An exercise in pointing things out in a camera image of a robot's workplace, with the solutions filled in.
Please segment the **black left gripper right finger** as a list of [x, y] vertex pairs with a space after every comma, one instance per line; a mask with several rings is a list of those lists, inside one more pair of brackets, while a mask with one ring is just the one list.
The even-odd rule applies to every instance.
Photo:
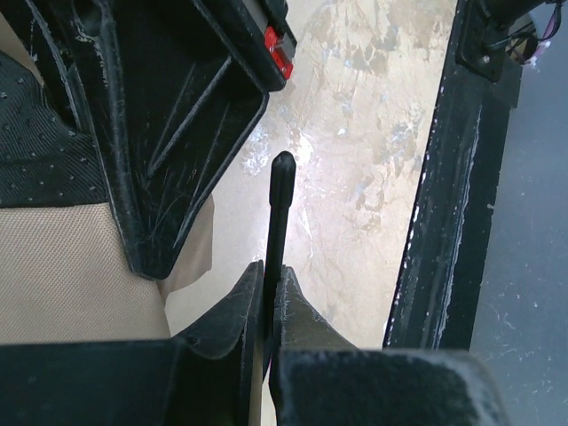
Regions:
[[285, 267], [276, 289], [272, 400], [279, 425], [508, 425], [492, 377], [466, 351], [359, 349]]

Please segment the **beige fabric pet tent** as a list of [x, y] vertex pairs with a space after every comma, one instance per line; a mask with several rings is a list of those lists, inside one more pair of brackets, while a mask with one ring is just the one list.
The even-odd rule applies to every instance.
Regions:
[[164, 280], [135, 275], [108, 204], [1, 211], [1, 341], [61, 343], [170, 337], [168, 296], [212, 266], [208, 198]]

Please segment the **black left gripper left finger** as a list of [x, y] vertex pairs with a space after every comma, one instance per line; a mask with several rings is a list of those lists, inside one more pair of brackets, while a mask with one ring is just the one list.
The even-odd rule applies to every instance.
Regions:
[[258, 425], [261, 262], [166, 340], [5, 345], [4, 425]]

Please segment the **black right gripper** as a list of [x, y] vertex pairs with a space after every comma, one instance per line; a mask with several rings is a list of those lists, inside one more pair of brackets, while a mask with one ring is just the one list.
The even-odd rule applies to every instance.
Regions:
[[131, 270], [172, 271], [197, 213], [294, 68], [286, 1], [29, 1], [91, 134]]

